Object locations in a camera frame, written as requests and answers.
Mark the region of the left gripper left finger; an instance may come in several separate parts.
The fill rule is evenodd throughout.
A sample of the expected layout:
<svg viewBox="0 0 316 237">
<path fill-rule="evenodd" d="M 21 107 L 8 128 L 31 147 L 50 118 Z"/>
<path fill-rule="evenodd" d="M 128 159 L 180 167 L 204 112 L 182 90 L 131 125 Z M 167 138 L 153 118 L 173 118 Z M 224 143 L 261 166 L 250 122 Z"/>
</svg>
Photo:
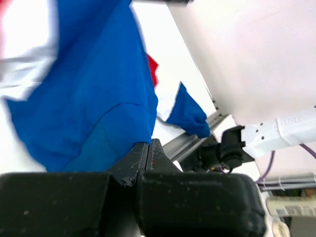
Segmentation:
<svg viewBox="0 0 316 237">
<path fill-rule="evenodd" d="M 134 185 L 138 172 L 146 166 L 149 151 L 148 143 L 136 143 L 132 150 L 108 172 L 122 185 Z"/>
</svg>

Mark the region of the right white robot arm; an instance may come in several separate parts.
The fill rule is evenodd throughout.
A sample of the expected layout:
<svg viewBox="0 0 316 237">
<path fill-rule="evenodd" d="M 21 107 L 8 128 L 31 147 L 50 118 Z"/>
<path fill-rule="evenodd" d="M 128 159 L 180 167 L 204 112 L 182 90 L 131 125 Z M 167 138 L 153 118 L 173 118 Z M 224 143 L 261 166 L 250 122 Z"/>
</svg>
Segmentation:
<svg viewBox="0 0 316 237">
<path fill-rule="evenodd" d="M 230 169 L 263 155 L 316 140 L 316 107 L 272 122 L 238 125 L 223 132 L 217 152 Z"/>
</svg>

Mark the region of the red white blue jacket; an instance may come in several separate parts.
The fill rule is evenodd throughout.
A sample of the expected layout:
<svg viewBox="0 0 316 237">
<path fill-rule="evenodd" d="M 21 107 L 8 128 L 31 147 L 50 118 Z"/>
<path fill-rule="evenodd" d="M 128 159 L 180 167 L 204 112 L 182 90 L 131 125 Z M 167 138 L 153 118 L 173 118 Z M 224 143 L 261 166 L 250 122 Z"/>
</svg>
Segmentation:
<svg viewBox="0 0 316 237">
<path fill-rule="evenodd" d="M 0 3 L 0 171 L 103 171 L 138 142 L 210 134 L 164 3 Z"/>
</svg>

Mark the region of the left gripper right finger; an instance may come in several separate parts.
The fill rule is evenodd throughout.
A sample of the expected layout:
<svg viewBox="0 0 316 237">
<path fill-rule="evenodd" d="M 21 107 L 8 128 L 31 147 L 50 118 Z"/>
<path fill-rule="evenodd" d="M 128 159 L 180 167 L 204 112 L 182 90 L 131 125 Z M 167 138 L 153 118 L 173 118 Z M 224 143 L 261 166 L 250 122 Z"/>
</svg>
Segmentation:
<svg viewBox="0 0 316 237">
<path fill-rule="evenodd" d="M 156 172 L 181 172 L 165 155 L 159 139 L 152 139 L 149 146 L 145 170 Z"/>
</svg>

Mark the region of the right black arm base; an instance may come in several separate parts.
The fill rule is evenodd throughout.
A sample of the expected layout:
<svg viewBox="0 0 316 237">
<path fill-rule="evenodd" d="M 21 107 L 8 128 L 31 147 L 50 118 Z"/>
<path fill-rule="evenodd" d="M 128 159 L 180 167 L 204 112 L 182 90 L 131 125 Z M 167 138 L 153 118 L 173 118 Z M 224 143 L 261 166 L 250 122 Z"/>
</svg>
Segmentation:
<svg viewBox="0 0 316 237">
<path fill-rule="evenodd" d="M 216 156 L 218 142 L 214 137 L 206 139 L 198 148 L 179 161 L 184 172 L 222 173 L 223 169 Z"/>
</svg>

